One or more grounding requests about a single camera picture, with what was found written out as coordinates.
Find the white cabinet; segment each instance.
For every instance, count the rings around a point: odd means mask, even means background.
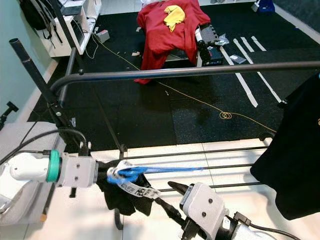
[[[73,38],[73,41],[78,49],[79,53],[82,55],[85,52],[86,46],[90,39],[90,36],[93,32],[95,27],[97,18],[101,12],[101,0],[81,0],[81,1],[67,1],[64,6],[78,6],[81,5],[81,12],[78,15],[71,15],[71,16],[63,16],[64,21],[70,31],[70,34]],[[69,56],[71,53],[71,47],[68,43],[66,35],[61,28],[61,25],[57,18],[54,19],[56,24],[56,31],[60,36],[62,43],[58,39],[55,31],[52,30],[52,38],[45,39],[45,36],[48,36],[47,30],[39,30],[37,31],[38,36],[40,37],[45,49],[49,53],[50,57],[62,57],[62,56]],[[82,40],[81,44],[79,44],[75,31],[72,27],[72,22],[76,21],[78,24],[81,25],[82,33],[84,35],[84,39]]]

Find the black garment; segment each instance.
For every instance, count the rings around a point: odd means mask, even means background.
[[[130,216],[136,212],[139,212],[149,216],[151,212],[151,206],[153,199],[143,197],[137,197],[123,191],[118,185],[110,184],[107,182],[107,170],[111,167],[116,167],[120,160],[110,161],[108,163],[99,162],[98,178],[96,184],[99,186],[102,192],[104,192],[104,199],[109,210],[119,209],[122,215]],[[151,185],[146,177],[141,174],[134,182],[134,184],[150,188]]]
[[[250,171],[276,190],[277,208],[293,220],[320,212],[320,74],[286,102],[278,132]]]

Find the black metal rack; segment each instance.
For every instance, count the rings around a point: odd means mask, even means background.
[[[244,65],[230,65],[230,66],[208,66],[208,67],[189,67],[189,68],[175,68],[175,69],[159,69],[159,70],[141,70],[141,71],[121,71],[121,72],[101,72],[101,73],[84,73],[84,65],[81,56],[76,48],[76,45],[70,35],[65,20],[61,14],[57,0],[50,0],[56,16],[60,22],[62,30],[66,35],[67,40],[71,46],[71,55],[68,61],[65,76],[57,80],[51,87],[49,87],[42,75],[38,71],[36,65],[25,51],[21,42],[17,39],[11,39],[9,43],[16,52],[20,61],[22,62],[25,69],[28,71],[32,80],[41,91],[51,117],[59,127],[73,128],[71,122],[63,109],[65,104],[65,98],[67,95],[67,87],[70,84],[80,82],[107,82],[107,81],[122,81],[130,79],[153,79],[153,78],[169,78],[169,77],[184,77],[184,76],[203,76],[203,75],[218,75],[218,74],[234,74],[234,73],[247,73],[247,72],[265,72],[265,71],[284,71],[284,70],[306,70],[320,68],[320,61],[301,61],[301,62],[281,62],[281,63],[265,63],[265,64],[244,64]],[[77,61],[79,65],[79,71],[77,74],[71,74],[72,69]],[[120,144],[117,136],[115,135],[107,116],[104,116],[104,120],[107,123],[108,130],[110,131],[113,140],[119,149],[120,160],[130,159],[143,159],[143,158],[157,158],[157,157],[168,157],[178,155],[192,155],[192,154],[205,154],[205,153],[221,153],[221,152],[234,152],[234,151],[249,151],[266,149],[268,146],[261,147],[246,147],[246,148],[234,148],[234,149],[221,149],[212,151],[194,151],[194,152],[183,152],[183,153],[170,153],[170,154],[157,154],[157,155],[143,155],[135,157],[124,157],[124,153],[127,148],[124,144]],[[267,137],[272,137],[272,133],[264,133],[259,138],[264,141]],[[78,146],[80,140],[77,138],[70,139],[67,136],[62,136],[67,144],[76,143]],[[237,164],[237,165],[225,165],[225,166],[212,166],[206,167],[205,169],[223,169],[223,168],[240,168],[250,167],[252,164]],[[212,185],[211,188],[228,188],[228,187],[239,187],[239,186],[252,186],[261,185],[260,182],[249,182],[249,183],[237,183],[237,184],[223,184],[223,185]],[[161,189],[161,192],[174,191],[172,188]],[[70,197],[76,196],[76,190],[71,190]],[[123,225],[120,220],[120,213],[118,210],[114,213],[115,224],[119,230],[123,229]]]

